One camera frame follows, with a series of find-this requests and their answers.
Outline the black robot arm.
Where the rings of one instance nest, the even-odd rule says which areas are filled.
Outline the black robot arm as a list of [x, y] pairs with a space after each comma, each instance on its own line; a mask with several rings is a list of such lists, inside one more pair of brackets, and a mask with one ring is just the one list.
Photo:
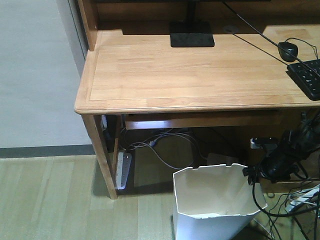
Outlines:
[[263, 149], [265, 155], [261, 162], [242, 170], [249, 185], [260, 179], [272, 183], [290, 180], [291, 174], [306, 180], [309, 175], [301, 161], [320, 149], [320, 113], [310, 119], [303, 112], [301, 123], [295, 130], [284, 131], [280, 140], [275, 137], [251, 138], [250, 148]]

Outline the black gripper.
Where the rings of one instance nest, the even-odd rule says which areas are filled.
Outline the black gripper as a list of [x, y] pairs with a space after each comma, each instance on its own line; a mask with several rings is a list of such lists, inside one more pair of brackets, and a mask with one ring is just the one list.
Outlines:
[[275, 149], [263, 159], [260, 167], [248, 166], [242, 170], [242, 173], [244, 177], [247, 177], [248, 185], [260, 183], [260, 175], [272, 183], [290, 180], [291, 174], [298, 169], [296, 162], [299, 160], [297, 156], [289, 152]]

